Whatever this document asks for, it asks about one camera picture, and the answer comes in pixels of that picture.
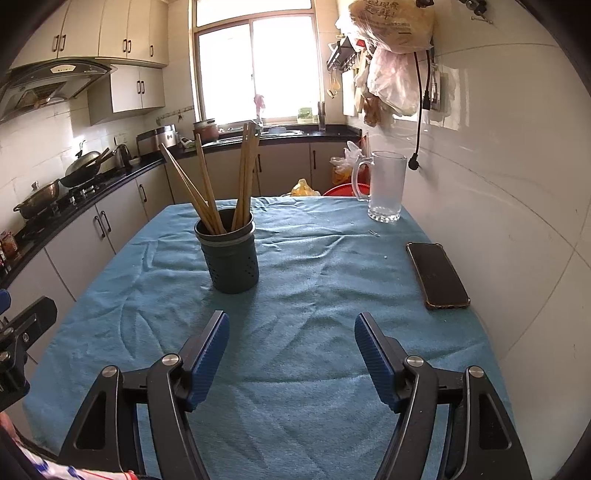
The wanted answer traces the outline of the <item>dark green utensil holder cup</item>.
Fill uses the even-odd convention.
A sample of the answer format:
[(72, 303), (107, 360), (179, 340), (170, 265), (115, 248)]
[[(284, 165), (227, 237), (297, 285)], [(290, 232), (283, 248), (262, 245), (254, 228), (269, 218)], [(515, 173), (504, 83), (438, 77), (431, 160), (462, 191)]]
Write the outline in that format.
[(199, 220), (194, 226), (194, 234), (204, 253), (214, 288), (225, 294), (239, 294), (252, 289), (259, 282), (259, 263), (254, 242), (256, 227), (252, 215), (249, 215), (245, 226), (232, 230), (235, 208), (224, 208), (218, 213), (225, 233), (211, 234), (204, 222)]

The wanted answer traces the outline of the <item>kitchen sink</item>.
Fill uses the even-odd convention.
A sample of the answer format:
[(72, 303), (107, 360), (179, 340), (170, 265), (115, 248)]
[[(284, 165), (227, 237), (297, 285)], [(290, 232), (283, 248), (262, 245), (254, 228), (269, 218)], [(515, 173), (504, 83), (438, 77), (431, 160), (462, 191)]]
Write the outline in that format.
[[(286, 126), (270, 126), (270, 127), (263, 127), (260, 130), (260, 135), (263, 137), (298, 137), (304, 136), (305, 132), (301, 129), (290, 129)], [(232, 138), (238, 138), (242, 136), (242, 128), (229, 128), (226, 130), (219, 130), (218, 139), (219, 140), (229, 140)]]

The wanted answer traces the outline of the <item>sauce bottles group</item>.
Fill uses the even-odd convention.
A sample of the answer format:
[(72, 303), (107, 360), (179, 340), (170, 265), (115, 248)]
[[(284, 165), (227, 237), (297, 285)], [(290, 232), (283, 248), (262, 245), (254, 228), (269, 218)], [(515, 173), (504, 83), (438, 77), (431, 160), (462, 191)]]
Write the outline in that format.
[(4, 230), (0, 234), (1, 277), (11, 273), (20, 261), (20, 252), (15, 237), (10, 231)]

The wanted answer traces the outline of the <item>black smartphone brown case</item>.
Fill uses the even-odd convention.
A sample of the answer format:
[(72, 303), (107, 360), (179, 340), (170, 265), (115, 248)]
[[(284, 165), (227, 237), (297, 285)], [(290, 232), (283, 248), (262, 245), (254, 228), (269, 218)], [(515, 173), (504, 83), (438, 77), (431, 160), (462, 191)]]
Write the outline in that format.
[(428, 309), (465, 309), (470, 306), (471, 299), (441, 244), (409, 242), (406, 248)]

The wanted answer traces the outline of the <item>blue towel table cloth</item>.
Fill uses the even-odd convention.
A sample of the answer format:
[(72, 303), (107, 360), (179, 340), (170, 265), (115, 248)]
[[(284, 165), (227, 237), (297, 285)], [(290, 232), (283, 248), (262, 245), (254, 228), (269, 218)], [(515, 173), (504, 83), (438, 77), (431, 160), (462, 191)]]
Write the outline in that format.
[(58, 451), (99, 371), (151, 366), (228, 314), (230, 333), (206, 400), (188, 417), (213, 479), (371, 479), (396, 415), (353, 337), (362, 312), (431, 365), (481, 366), (506, 387), (470, 310), (430, 311), (406, 246), (426, 234), (408, 214), (370, 220), (353, 198), (253, 201), (259, 282), (214, 289), (190, 205), (165, 208), (77, 299), (31, 378), (34, 440)]

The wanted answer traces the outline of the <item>electric kettle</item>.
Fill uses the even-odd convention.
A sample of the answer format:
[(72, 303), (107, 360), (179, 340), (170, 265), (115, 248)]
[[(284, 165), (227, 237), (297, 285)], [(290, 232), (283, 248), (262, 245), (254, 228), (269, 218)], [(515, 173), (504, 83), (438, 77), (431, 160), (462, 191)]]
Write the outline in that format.
[(114, 150), (114, 161), (117, 169), (130, 169), (132, 156), (126, 144), (117, 145)]

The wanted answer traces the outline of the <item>silver rice cooker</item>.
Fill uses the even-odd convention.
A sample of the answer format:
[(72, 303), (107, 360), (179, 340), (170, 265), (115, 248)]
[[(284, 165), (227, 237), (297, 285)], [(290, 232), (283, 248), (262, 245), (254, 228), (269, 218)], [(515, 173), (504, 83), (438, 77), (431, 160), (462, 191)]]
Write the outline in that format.
[(145, 131), (136, 136), (137, 153), (140, 157), (156, 154), (159, 146), (174, 147), (179, 143), (179, 134), (174, 124)]

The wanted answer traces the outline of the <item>range hood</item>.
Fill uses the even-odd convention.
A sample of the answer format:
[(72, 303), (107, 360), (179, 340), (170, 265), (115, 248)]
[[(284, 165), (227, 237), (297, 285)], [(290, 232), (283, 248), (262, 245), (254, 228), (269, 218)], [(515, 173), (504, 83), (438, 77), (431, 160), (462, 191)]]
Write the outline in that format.
[(69, 101), (111, 71), (108, 65), (81, 58), (13, 70), (1, 85), (1, 122)]

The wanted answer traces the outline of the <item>brown clay pot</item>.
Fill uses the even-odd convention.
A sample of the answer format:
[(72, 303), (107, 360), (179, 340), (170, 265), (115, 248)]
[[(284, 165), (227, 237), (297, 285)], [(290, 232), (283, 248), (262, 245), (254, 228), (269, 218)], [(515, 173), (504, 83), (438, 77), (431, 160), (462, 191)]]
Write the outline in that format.
[(215, 142), (219, 138), (219, 131), (214, 119), (205, 119), (193, 123), (194, 137), (199, 137), (202, 144)]

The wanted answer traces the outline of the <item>clear glass mug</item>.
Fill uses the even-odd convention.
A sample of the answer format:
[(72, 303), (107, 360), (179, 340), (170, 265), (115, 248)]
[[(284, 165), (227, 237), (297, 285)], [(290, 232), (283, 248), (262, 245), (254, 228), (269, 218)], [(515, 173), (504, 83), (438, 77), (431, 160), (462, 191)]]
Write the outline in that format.
[[(408, 160), (405, 156), (376, 151), (356, 160), (352, 170), (353, 196), (368, 204), (368, 216), (381, 223), (394, 223), (400, 219)], [(367, 166), (370, 171), (370, 193), (360, 190), (359, 171)]]

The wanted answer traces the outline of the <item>red plastic basin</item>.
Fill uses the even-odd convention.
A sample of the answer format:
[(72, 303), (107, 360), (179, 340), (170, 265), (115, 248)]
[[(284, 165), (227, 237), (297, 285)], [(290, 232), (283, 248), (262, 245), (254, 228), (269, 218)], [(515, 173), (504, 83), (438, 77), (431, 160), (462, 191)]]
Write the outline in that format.
[[(370, 185), (366, 183), (360, 183), (359, 190), (363, 195), (369, 195)], [(331, 189), (325, 191), (324, 196), (355, 197), (356, 194), (355, 192), (353, 192), (352, 183), (344, 183), (341, 185), (333, 186)]]

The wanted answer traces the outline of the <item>orange trash bin with bag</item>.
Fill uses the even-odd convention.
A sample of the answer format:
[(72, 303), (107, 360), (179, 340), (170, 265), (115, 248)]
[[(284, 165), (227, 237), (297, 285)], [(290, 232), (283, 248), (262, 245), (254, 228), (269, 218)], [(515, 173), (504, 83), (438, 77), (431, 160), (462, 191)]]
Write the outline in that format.
[(348, 141), (344, 151), (339, 156), (332, 156), (329, 163), (332, 166), (332, 185), (338, 186), (352, 182), (353, 167), (356, 161), (363, 157), (363, 150), (360, 146)]

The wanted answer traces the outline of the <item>yellow plastic bag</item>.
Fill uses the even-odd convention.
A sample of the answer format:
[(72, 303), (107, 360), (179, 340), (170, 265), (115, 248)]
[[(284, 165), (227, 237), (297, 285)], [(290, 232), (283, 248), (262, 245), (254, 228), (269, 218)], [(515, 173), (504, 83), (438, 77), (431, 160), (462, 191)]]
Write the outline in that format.
[(318, 197), (318, 196), (321, 196), (321, 193), (318, 192), (318, 190), (311, 188), (311, 186), (308, 185), (307, 180), (304, 178), (299, 179), (297, 181), (297, 184), (295, 184), (294, 187), (291, 188), (291, 190), (290, 190), (290, 192), (288, 192), (288, 194), (291, 197)]

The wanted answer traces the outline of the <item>hanging plastic bags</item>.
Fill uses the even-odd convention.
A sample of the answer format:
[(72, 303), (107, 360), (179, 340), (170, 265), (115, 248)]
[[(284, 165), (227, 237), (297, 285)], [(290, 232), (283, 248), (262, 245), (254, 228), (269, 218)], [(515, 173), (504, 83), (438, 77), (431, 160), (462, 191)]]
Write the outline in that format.
[(429, 68), (421, 62), (431, 48), (432, 1), (349, 1), (335, 26), (359, 51), (353, 84), (356, 110), (367, 125), (378, 122), (384, 104), (399, 117), (419, 113), (420, 86)]

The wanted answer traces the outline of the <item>wall utensil rack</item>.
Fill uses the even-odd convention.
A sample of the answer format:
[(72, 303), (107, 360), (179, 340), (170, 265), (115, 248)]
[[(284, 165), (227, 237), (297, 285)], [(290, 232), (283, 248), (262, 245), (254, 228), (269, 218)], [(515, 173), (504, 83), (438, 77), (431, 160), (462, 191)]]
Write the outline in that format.
[(353, 67), (355, 61), (356, 50), (349, 38), (345, 36), (332, 46), (332, 53), (327, 61), (327, 69), (329, 72), (346, 72)]

